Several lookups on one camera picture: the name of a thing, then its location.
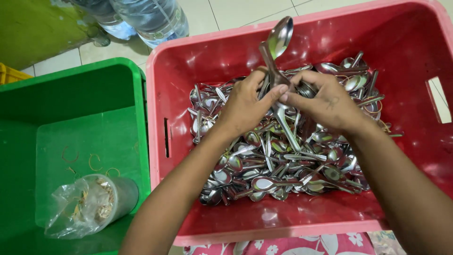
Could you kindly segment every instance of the green plastic crate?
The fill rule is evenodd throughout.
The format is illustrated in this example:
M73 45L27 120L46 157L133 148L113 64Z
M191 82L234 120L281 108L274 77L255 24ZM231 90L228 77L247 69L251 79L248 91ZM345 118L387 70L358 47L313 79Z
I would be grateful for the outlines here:
M151 193L145 88L143 71L125 58L0 86L0 254L119 249L133 214ZM69 167L81 176L118 169L137 184L137 206L94 235L46 238L52 192L78 177Z

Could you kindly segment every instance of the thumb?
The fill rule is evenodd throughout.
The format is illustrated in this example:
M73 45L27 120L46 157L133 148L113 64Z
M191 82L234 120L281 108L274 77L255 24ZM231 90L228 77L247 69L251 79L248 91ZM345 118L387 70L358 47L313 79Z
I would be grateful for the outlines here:
M288 91L288 86L280 84L273 87L261 100L260 103L266 110L269 109L279 98Z
M299 111L308 111L311 108L311 99L304 98L303 96L293 93L286 92L280 97L280 102L297 108Z

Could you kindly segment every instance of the pile of spoons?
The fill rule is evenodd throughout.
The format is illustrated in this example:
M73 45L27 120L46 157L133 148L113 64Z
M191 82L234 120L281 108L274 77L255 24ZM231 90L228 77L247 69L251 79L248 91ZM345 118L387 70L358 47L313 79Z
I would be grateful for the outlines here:
M279 40L272 38L272 35L281 37L282 31L287 31L289 27L292 29L292 19L282 19L272 30L268 42ZM288 41L287 37L282 39L283 44ZM300 70L333 74L357 106L389 136L403 135L402 132L391 132L391 124L380 120L384 95L375 88L378 71L370 70L362 60L362 52L355 58L344 59L339 66L320 63L282 71L277 70L273 62L282 50L269 50L271 43L268 42L260 44L269 71L258 94L259 99L275 83L286 84L285 80ZM193 107L188 108L193 120L190 132L195 145L221 114L233 84L244 78L234 78L226 83L195 85L190 93ZM318 92L313 85L305 82L301 82L295 90L306 98L314 98ZM245 196L252 201L259 201L269 194L284 201L291 192L317 196L333 190L356 194L369 189L345 137L331 133L299 110L277 103L254 130L234 140L225 150L205 183L199 201L209 206L221 201L229 205L231 201Z

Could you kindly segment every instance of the hand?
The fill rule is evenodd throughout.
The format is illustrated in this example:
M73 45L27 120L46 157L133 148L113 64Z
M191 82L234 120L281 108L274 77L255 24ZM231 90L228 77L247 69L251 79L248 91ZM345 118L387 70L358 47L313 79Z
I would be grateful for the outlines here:
M307 113L314 121L334 132L353 135L372 120L364 114L351 99L346 90L333 75L302 70L291 78L291 83L300 80L314 84L319 92L313 99L287 92L280 101Z
M233 139L254 129L271 106L288 91L288 86L282 84L272 88L258 100L256 91L260 88L265 71L264 67L259 67L243 81L236 82L227 103L222 108L216 125L224 127Z

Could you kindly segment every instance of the yellow crate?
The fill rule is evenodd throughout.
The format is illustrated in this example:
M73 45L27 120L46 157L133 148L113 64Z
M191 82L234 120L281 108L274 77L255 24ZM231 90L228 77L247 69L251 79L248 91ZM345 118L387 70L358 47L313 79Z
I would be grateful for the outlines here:
M28 78L33 78L33 76L22 73L0 63L0 85L25 80Z

